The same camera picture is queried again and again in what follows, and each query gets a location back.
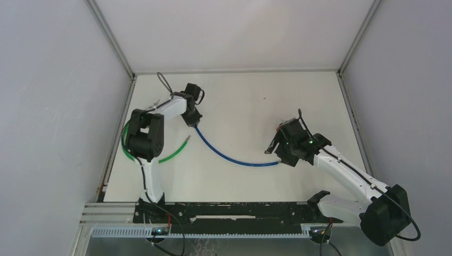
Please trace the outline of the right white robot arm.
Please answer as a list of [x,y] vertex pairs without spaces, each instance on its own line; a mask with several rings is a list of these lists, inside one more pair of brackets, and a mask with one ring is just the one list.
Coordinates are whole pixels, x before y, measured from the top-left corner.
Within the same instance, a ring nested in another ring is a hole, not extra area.
[[400,185],[389,186],[350,163],[320,133],[313,134],[305,123],[292,118],[281,123],[265,154],[275,153],[281,163],[295,167],[302,160],[315,166],[342,185],[354,199],[344,199],[322,190],[310,198],[308,215],[321,222],[326,217],[361,228],[378,246],[413,223],[408,194]]

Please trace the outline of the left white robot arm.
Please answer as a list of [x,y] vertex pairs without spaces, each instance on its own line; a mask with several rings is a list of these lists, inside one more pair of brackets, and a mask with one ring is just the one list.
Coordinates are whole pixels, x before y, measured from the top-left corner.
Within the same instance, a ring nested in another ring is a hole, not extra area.
[[164,149],[165,123],[181,116],[188,127],[196,127],[202,115],[197,105],[204,99],[205,91],[196,84],[188,83],[181,92],[173,92],[170,98],[148,110],[135,109],[125,125],[127,133],[122,136],[122,146],[140,167],[143,192],[140,200],[149,203],[146,216],[153,222],[165,219],[167,209],[160,204],[164,191],[160,184],[159,159]]

